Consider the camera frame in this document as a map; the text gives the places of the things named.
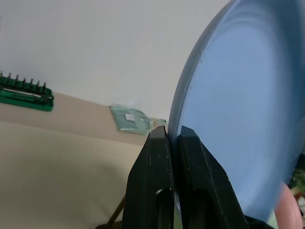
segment blue plate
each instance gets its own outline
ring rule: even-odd
[[[228,3],[199,38],[169,120],[193,129],[223,166],[244,214],[267,221],[300,153],[303,38],[295,0]]]

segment green screwdriver bit set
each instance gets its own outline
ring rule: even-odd
[[[51,111],[54,107],[52,90],[39,85],[39,81],[33,84],[33,79],[26,82],[20,81],[17,75],[15,79],[3,76],[0,72],[0,103],[32,108],[41,111]]]

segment pink object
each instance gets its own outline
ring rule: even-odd
[[[275,210],[275,217],[279,229],[303,228],[299,206],[286,184],[283,184],[283,191]]]

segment beige surface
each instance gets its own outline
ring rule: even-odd
[[[54,109],[43,112],[0,104],[0,122],[18,123],[70,134],[143,146],[145,136],[117,131],[110,109],[63,94],[54,93]]]
[[[0,228],[93,229],[106,222],[141,148],[0,122]]]

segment white wall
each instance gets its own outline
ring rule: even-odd
[[[0,68],[168,118],[183,66],[228,0],[1,0]]]

